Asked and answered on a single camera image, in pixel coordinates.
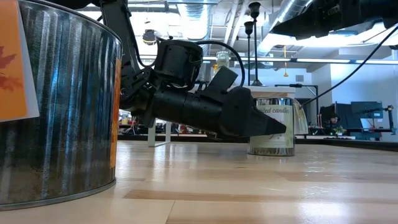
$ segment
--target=galvanized metal bucket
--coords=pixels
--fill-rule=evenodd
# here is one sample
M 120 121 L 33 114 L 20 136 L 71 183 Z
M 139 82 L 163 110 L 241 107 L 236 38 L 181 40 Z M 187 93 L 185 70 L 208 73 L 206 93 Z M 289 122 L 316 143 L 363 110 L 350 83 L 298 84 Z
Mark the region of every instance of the galvanized metal bucket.
M 257 108 L 286 125 L 284 134 L 250 138 L 249 154 L 294 156 L 294 101 L 290 98 L 257 98 Z
M 0 210 L 84 197 L 115 180 L 121 41 L 64 7 L 38 0 L 19 6 L 40 117 L 0 123 Z

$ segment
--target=computer monitor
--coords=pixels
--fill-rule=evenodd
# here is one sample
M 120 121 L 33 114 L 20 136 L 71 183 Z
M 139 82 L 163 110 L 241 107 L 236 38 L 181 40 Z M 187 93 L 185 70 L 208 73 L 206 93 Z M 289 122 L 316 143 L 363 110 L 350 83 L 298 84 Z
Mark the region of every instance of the computer monitor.
M 351 102 L 351 109 L 356 118 L 383 119 L 383 105 L 381 101 Z

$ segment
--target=wooden table surface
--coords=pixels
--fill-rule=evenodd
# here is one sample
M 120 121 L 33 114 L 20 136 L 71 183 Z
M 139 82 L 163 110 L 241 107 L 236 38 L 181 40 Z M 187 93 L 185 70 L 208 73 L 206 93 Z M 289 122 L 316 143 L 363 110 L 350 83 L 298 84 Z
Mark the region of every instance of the wooden table surface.
M 115 187 L 0 212 L 0 223 L 398 223 L 396 152 L 296 145 L 294 157 L 261 157 L 247 147 L 119 141 Z

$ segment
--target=black cable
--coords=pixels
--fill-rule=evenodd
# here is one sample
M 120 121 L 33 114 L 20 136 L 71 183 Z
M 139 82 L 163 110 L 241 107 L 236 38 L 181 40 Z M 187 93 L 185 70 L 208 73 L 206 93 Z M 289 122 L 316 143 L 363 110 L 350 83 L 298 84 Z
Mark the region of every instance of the black cable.
M 232 51 L 232 53 L 235 54 L 236 58 L 239 61 L 239 65 L 241 66 L 241 70 L 242 70 L 242 80 L 241 80 L 241 84 L 240 86 L 243 86 L 244 84 L 244 79 L 245 79 L 245 73 L 244 73 L 244 67 L 243 67 L 243 62 L 241 59 L 241 56 L 239 56 L 239 54 L 237 53 L 237 51 L 235 49 L 233 49 L 231 46 L 229 46 L 228 44 L 224 44 L 222 42 L 219 41 L 214 41 L 214 40 L 201 40 L 198 42 L 195 42 L 197 45 L 202 45 L 202 44 L 216 44 L 216 45 L 221 45 L 227 49 L 229 49 L 230 51 Z
M 324 96 L 324 95 L 327 94 L 328 92 L 334 90 L 336 87 L 338 87 L 338 86 L 340 86 L 341 84 L 343 84 L 345 81 L 347 81 L 347 79 L 351 78 L 363 65 L 366 64 L 366 62 L 377 52 L 377 50 L 380 49 L 380 47 L 383 45 L 383 43 L 384 43 L 388 38 L 390 38 L 390 36 L 391 36 L 392 34 L 394 34 L 397 30 L 398 30 L 398 26 L 395 27 L 395 28 L 394 28 L 394 29 L 393 29 L 393 30 L 392 30 L 380 43 L 379 43 L 379 45 L 377 45 L 377 47 L 372 51 L 372 53 L 369 54 L 369 56 L 368 56 L 357 68 L 355 68 L 355 70 L 354 70 L 353 72 L 351 72 L 351 74 L 349 74 L 349 75 L 348 75 L 347 77 L 345 77 L 342 81 L 340 81 L 339 83 L 337 83 L 335 86 L 331 87 L 331 88 L 328 89 L 327 91 L 324 91 L 321 95 L 318 95 L 317 97 L 315 97 L 315 98 L 313 98 L 313 99 L 311 99 L 311 100 L 308 100 L 307 102 L 303 103 L 303 105 L 302 105 L 301 107 L 303 107 L 303 106 L 305 106 L 305 105 L 307 105 L 307 104 L 313 102 L 314 100 L 319 99 L 320 97 Z

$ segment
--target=maple leaf drawing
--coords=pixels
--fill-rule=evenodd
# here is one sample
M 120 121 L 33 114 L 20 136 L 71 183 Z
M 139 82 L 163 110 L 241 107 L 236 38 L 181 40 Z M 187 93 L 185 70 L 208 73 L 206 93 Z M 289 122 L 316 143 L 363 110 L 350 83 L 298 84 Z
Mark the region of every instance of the maple leaf drawing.
M 6 68 L 16 57 L 16 54 L 3 57 L 3 50 L 4 46 L 0 47 L 0 69 Z M 0 88 L 14 91 L 14 89 L 22 87 L 22 83 L 18 78 L 7 77 L 6 74 L 0 72 Z

